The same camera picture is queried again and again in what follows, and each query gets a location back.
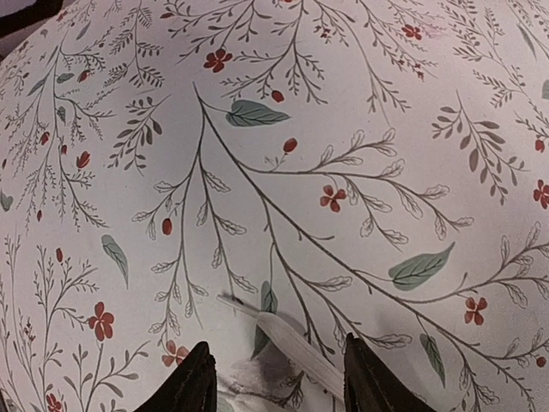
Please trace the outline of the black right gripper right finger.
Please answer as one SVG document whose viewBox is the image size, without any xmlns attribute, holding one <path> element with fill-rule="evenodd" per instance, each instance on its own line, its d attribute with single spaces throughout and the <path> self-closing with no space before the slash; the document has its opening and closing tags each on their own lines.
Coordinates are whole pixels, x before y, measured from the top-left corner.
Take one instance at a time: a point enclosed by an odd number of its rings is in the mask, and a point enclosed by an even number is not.
<svg viewBox="0 0 549 412">
<path fill-rule="evenodd" d="M 346 337 L 344 404 L 350 412 L 435 412 L 353 333 Z"/>
</svg>

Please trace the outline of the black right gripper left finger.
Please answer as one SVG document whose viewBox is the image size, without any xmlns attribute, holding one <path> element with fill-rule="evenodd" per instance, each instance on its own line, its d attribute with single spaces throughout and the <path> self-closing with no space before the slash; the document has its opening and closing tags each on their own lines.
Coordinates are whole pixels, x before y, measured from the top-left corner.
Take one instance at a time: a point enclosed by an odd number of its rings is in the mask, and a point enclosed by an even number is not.
<svg viewBox="0 0 549 412">
<path fill-rule="evenodd" d="M 159 411 L 216 411 L 215 359 L 199 342 L 162 385 Z"/>
</svg>

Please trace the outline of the red canvas sneaker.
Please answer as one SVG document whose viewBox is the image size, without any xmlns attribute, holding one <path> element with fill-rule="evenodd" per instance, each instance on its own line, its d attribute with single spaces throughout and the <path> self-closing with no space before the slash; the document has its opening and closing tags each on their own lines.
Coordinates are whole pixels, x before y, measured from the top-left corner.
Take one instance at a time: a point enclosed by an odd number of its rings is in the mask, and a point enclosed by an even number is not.
<svg viewBox="0 0 549 412">
<path fill-rule="evenodd" d="M 218 294 L 216 299 L 256 320 L 270 341 L 335 399 L 344 402 L 344 376 L 315 350 L 288 322 L 276 314 L 259 311 L 233 298 Z"/>
</svg>

